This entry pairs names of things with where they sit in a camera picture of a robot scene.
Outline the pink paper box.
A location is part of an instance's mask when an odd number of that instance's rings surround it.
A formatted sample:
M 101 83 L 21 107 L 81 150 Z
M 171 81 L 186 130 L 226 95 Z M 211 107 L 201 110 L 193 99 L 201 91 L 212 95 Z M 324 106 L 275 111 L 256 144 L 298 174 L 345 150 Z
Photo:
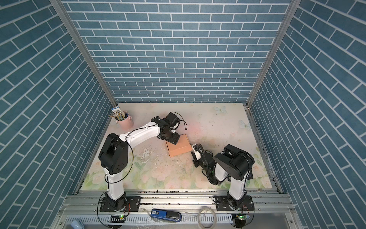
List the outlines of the pink paper box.
M 193 149 L 187 134 L 180 135 L 177 144 L 172 144 L 168 141 L 166 141 L 165 143 L 170 157 L 175 157 L 184 153 L 191 152 Z

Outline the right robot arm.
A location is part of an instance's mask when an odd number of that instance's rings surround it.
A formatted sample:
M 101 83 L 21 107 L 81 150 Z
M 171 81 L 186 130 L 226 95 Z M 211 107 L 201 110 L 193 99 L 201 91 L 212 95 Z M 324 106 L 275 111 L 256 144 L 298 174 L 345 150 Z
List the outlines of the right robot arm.
M 245 188 L 247 181 L 254 178 L 255 160 L 251 154 L 230 144 L 216 155 L 201 144 L 194 144 L 191 154 L 194 166 L 202 168 L 202 174 L 210 184 L 220 186 L 225 180 L 230 181 L 226 195 L 213 196 L 217 211 L 254 211 L 252 197 Z

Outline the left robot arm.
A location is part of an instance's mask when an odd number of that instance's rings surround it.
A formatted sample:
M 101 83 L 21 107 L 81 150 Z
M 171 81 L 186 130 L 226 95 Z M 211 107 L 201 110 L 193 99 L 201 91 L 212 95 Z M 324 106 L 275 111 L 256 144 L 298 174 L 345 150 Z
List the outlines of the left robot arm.
M 123 180 L 130 172 L 124 174 L 123 170 L 128 165 L 129 155 L 134 158 L 133 148 L 153 137 L 176 145 L 180 138 L 176 130 L 181 123 L 184 123 L 185 129 L 188 129 L 184 118 L 179 113 L 170 112 L 166 117 L 156 116 L 146 125 L 128 133 L 121 135 L 111 133 L 107 136 L 98 158 L 104 169 L 104 180 L 108 186 L 103 201 L 109 205 L 109 209 L 122 211 L 127 207 Z

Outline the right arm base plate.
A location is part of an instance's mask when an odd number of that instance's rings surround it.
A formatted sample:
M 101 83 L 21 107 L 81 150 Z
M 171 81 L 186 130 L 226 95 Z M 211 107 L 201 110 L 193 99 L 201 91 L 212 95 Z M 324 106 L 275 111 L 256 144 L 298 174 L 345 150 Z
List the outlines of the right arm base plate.
M 249 195 L 244 195 L 239 200 L 230 195 L 213 196 L 212 200 L 217 211 L 254 211 L 254 202 Z

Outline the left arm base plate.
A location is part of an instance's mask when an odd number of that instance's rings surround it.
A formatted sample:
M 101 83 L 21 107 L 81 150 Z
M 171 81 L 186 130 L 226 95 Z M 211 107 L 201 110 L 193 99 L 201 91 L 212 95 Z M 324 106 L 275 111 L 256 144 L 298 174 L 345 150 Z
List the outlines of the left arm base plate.
M 99 200 L 100 212 L 138 212 L 141 197 L 121 196 L 118 200 L 112 200 L 108 195 Z

